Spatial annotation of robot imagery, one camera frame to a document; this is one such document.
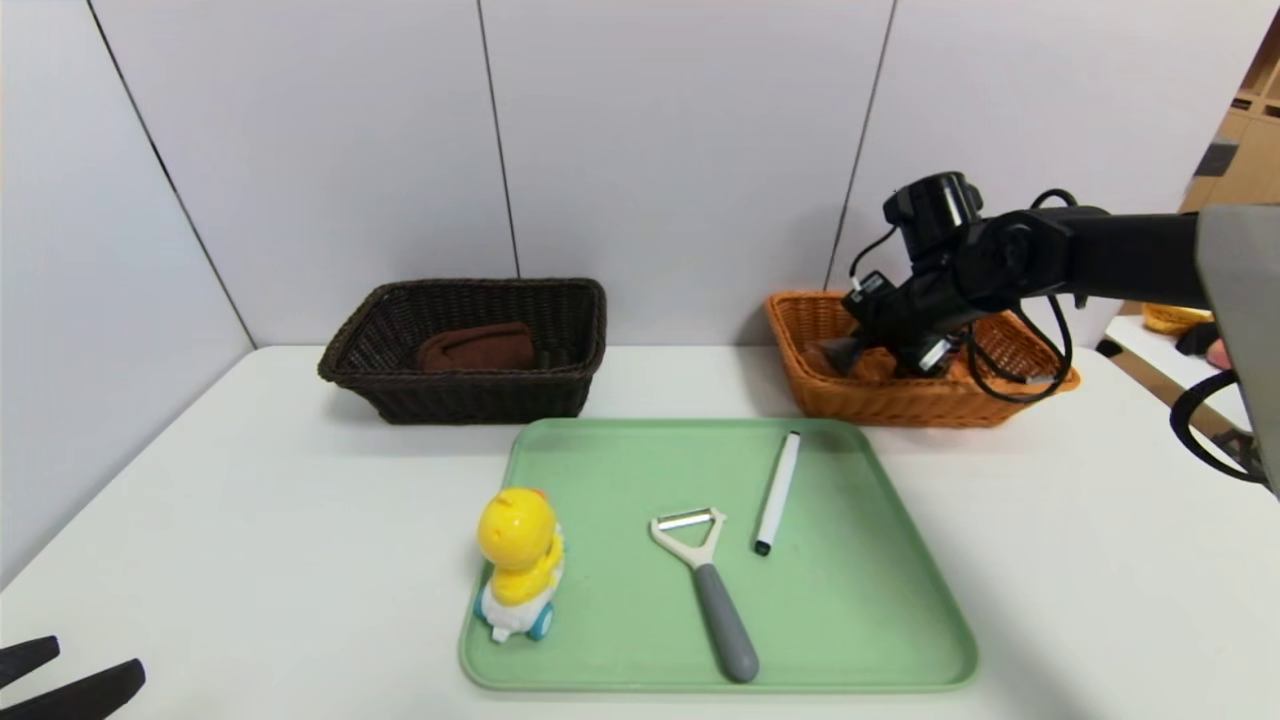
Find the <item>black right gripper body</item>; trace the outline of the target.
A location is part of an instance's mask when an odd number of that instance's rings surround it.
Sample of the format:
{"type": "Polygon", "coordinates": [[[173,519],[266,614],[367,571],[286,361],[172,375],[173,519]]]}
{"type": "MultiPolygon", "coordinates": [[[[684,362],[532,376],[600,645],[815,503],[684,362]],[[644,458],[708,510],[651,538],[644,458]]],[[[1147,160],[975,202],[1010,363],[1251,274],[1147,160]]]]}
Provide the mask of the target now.
{"type": "Polygon", "coordinates": [[[956,291],[951,270],[929,270],[895,284],[882,272],[850,275],[844,309],[855,320],[854,355],[887,351],[897,364],[940,364],[951,351],[948,331],[936,324],[952,311],[956,291]]]}

